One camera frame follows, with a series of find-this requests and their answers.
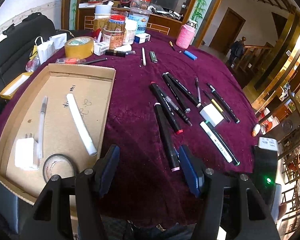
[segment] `bag handle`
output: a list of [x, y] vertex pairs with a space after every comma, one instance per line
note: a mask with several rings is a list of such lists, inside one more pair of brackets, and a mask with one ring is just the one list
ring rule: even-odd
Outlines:
[[35, 39], [35, 41], [34, 41], [34, 43], [36, 44], [36, 46], [38, 46], [38, 45], [37, 45], [37, 40], [38, 40], [38, 38], [41, 38], [41, 44], [43, 43], [43, 38], [42, 38], [42, 36], [39, 36], [39, 37], [37, 37], [37, 38]]

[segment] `yellow tape roll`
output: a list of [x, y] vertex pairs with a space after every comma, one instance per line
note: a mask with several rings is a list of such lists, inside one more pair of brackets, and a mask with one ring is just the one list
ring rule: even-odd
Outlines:
[[91, 37], [78, 37], [65, 44], [66, 57], [84, 59], [93, 54], [94, 46]]

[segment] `person in dark jacket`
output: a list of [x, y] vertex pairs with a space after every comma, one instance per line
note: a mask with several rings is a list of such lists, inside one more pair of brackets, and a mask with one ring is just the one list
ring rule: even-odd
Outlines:
[[241, 41], [236, 41], [230, 47], [231, 52], [230, 52], [230, 57], [229, 57], [229, 60], [228, 60], [228, 63], [230, 65], [233, 64], [233, 62], [236, 59], [236, 57], [241, 57], [241, 55], [243, 54], [243, 51], [244, 51], [244, 42], [246, 40], [247, 39], [245, 37], [242, 37]]

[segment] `cardboard box lid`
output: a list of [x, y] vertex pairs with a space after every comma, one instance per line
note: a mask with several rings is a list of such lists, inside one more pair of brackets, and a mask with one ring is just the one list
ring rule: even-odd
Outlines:
[[[115, 69], [89, 65], [49, 64], [31, 82], [14, 107], [0, 138], [0, 182], [15, 195], [33, 204], [45, 186], [42, 170], [52, 154], [72, 159], [79, 172], [100, 157]], [[74, 124], [66, 95], [73, 93], [86, 128], [98, 150], [89, 156]], [[38, 171], [14, 165], [15, 144], [30, 133], [37, 139], [44, 96], [48, 97], [43, 135], [43, 159]]]

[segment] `screw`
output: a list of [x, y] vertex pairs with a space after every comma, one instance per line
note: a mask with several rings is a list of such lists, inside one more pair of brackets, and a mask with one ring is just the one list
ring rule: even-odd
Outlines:
[[240, 179], [246, 181], [246, 180], [248, 180], [249, 178], [248, 178], [248, 176], [247, 176], [246, 174], [241, 174], [241, 175], [240, 175]]
[[51, 180], [52, 181], [57, 181], [58, 179], [59, 179], [59, 175], [53, 175], [52, 177], [51, 177]]
[[91, 169], [91, 168], [84, 170], [84, 174], [86, 174], [86, 175], [90, 175], [92, 173], [93, 173], [93, 169]]
[[206, 169], [206, 173], [207, 173], [208, 175], [212, 175], [212, 174], [214, 173], [214, 170], [213, 170], [212, 168], [207, 168], [207, 169]]

